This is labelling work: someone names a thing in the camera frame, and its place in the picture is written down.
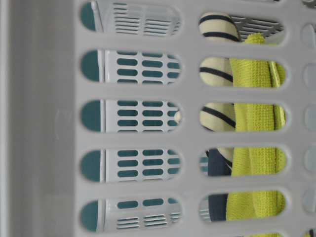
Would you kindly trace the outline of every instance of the plastic grid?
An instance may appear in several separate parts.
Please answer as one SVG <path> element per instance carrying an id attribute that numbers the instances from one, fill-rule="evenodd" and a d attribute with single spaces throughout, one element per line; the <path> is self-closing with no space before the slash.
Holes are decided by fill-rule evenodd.
<path id="1" fill-rule="evenodd" d="M 149 3 L 147 0 L 138 0 L 139 3 Z M 76 9 L 84 3 L 76 1 Z M 76 136 L 76 157 L 79 162 L 87 150 L 91 148 L 119 148 L 124 147 L 150 147 L 152 143 L 161 144 L 162 147 L 172 146 L 180 151 L 183 157 L 184 167 L 180 176 L 168 182 L 116 184 L 116 185 L 92 185 L 85 181 L 77 171 L 76 176 L 76 202 L 75 216 L 79 215 L 82 207 L 89 201 L 99 198 L 113 198 L 144 194 L 168 194 L 176 197 L 184 209 L 184 215 L 178 225 L 171 229 L 161 229 L 150 232 L 151 236 L 234 236 L 249 235 L 257 233 L 279 232 L 284 237 L 302 236 L 304 231 L 314 225 L 314 214 L 307 214 L 301 204 L 301 197 L 304 191 L 312 185 L 315 175 L 308 173 L 303 167 L 302 158 L 305 150 L 311 141 L 315 140 L 315 134 L 307 131 L 302 114 L 304 108 L 312 101 L 314 96 L 306 93 L 308 90 L 304 85 L 302 70 L 311 62 L 315 62 L 315 52 L 304 47 L 300 41 L 302 27 L 313 22 L 315 12 L 312 9 L 304 8 L 302 3 L 296 0 L 283 0 L 276 4 L 261 2 L 245 2 L 220 0 L 209 2 L 199 0 L 195 7 L 189 7 L 189 0 L 150 0 L 150 3 L 171 5 L 179 10 L 184 24 L 179 34 L 168 40 L 150 39 L 136 36 L 118 37 L 112 34 L 96 35 L 88 32 L 77 23 L 76 26 L 76 49 L 79 59 L 89 48 L 113 48 L 128 49 L 133 51 L 150 50 L 155 48 L 165 52 L 174 52 L 181 61 L 184 69 L 179 82 L 169 87 L 159 88 L 150 86 L 144 89 L 143 86 L 134 87 L 127 85 L 95 85 L 86 81 L 77 69 L 76 83 L 76 108 L 78 115 L 83 104 L 95 97 L 112 99 L 144 99 L 157 100 L 164 98 L 175 101 L 183 111 L 184 120 L 180 128 L 173 133 L 167 134 L 95 134 L 84 129 L 80 122 L 77 122 Z M 225 12 L 227 5 L 231 6 L 230 12 L 234 15 L 243 15 L 251 12 L 252 15 L 264 18 L 278 18 L 288 29 L 286 39 L 277 48 L 273 49 L 256 45 L 235 45 L 230 43 L 208 42 L 199 35 L 197 21 L 205 9 Z M 210 55 L 222 57 L 245 57 L 260 58 L 264 60 L 278 60 L 287 68 L 288 80 L 283 88 L 277 91 L 264 89 L 245 88 L 211 88 L 203 86 L 198 78 L 200 61 Z M 198 91 L 193 97 L 188 98 L 192 91 Z M 222 134 L 207 133 L 204 131 L 198 120 L 199 108 L 206 102 L 221 101 L 230 102 L 253 102 L 253 103 L 278 103 L 289 113 L 289 123 L 285 129 L 274 133 L 265 134 Z M 305 140 L 307 143 L 298 144 L 298 140 Z M 289 159 L 285 171 L 278 175 L 269 177 L 222 177 L 209 179 L 203 176 L 198 169 L 197 160 L 192 157 L 199 157 L 200 151 L 205 150 L 212 143 L 213 147 L 224 146 L 275 146 L 283 148 Z M 251 220 L 234 223 L 216 223 L 205 225 L 196 215 L 199 200 L 209 193 L 251 191 L 259 189 L 277 189 L 283 192 L 287 200 L 285 211 L 274 218 L 265 220 Z M 76 221 L 76 236 L 91 236 Z M 147 235 L 147 231 L 130 232 L 129 236 Z M 108 236 L 121 236 L 124 234 L 108 234 Z"/>

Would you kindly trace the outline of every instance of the navy and cream striped fabric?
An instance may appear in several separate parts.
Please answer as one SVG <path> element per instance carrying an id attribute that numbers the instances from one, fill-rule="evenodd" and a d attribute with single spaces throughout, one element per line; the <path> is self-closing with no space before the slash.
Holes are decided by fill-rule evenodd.
<path id="1" fill-rule="evenodd" d="M 209 40 L 240 41 L 236 25 L 229 15 L 224 13 L 204 14 L 199 21 L 199 29 Z"/>

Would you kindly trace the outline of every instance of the towel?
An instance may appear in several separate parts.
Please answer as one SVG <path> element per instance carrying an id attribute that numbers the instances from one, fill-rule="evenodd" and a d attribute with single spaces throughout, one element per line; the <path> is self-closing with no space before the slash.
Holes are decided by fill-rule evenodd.
<path id="1" fill-rule="evenodd" d="M 245 43 L 264 44 L 260 34 L 250 35 Z M 285 70 L 275 62 L 230 59 L 234 86 L 279 87 Z M 236 131 L 274 131 L 285 125 L 285 112 L 280 106 L 235 103 Z M 276 174 L 285 167 L 285 154 L 278 148 L 235 148 L 232 176 Z M 285 207 L 278 191 L 231 193 L 227 200 L 227 221 L 276 216 Z M 279 234 L 250 237 L 280 237 Z"/>

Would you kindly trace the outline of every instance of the teal surface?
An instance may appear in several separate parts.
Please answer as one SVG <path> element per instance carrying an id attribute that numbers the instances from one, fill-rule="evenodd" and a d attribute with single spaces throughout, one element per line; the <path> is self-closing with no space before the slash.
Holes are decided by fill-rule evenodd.
<path id="1" fill-rule="evenodd" d="M 91 4 L 86 4 L 81 11 L 84 26 L 95 31 Z M 83 74 L 92 81 L 99 80 L 97 51 L 85 55 L 81 62 Z M 91 102 L 82 111 L 82 122 L 93 131 L 100 130 L 100 102 Z M 100 180 L 100 151 L 88 153 L 81 163 L 82 174 L 91 181 Z M 98 202 L 91 202 L 81 212 L 81 222 L 87 230 L 95 232 L 98 222 Z"/>
<path id="2" fill-rule="evenodd" d="M 81 223 L 89 231 L 96 232 L 98 223 L 98 202 L 86 205 L 81 211 Z"/>

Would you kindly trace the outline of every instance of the navy stripe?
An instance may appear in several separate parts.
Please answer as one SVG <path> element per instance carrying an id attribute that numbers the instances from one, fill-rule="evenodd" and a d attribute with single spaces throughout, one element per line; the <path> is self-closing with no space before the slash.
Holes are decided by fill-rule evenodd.
<path id="1" fill-rule="evenodd" d="M 233 20 L 230 17 L 222 16 L 222 15 L 208 15 L 208 16 L 204 16 L 204 17 L 202 17 L 200 19 L 199 23 L 201 24 L 204 21 L 208 21 L 208 20 L 223 20 L 223 21 L 227 21 L 227 22 L 232 23 L 233 25 L 235 25 Z"/>
<path id="2" fill-rule="evenodd" d="M 236 127 L 236 122 L 233 121 L 231 118 L 227 117 L 225 114 L 222 114 L 221 112 L 217 111 L 217 110 L 214 110 L 214 109 L 211 109 L 209 107 L 203 107 L 202 111 L 210 114 L 210 115 L 213 115 L 215 117 L 218 117 L 219 119 L 225 121 L 226 123 L 228 123 L 230 126 L 232 127 Z"/>
<path id="3" fill-rule="evenodd" d="M 230 168 L 233 167 L 233 163 L 230 160 L 227 160 L 224 156 L 222 156 L 222 158 L 227 166 L 229 166 Z"/>
<path id="4" fill-rule="evenodd" d="M 208 130 L 208 131 L 211 131 L 211 132 L 214 132 L 212 129 L 210 129 L 210 128 L 208 128 L 208 127 L 206 127 L 206 126 L 203 126 L 206 130 Z"/>
<path id="5" fill-rule="evenodd" d="M 207 68 L 207 67 L 201 67 L 199 69 L 200 73 L 210 73 L 219 77 L 222 77 L 226 80 L 229 80 L 230 82 L 233 82 L 233 76 L 229 75 L 228 73 L 222 72 L 220 70 L 214 69 L 214 68 Z"/>
<path id="6" fill-rule="evenodd" d="M 236 36 L 233 36 L 231 34 L 224 33 L 224 32 L 205 32 L 203 33 L 203 35 L 205 37 L 219 37 L 219 38 L 225 38 L 228 40 L 239 42 L 239 39 Z"/>

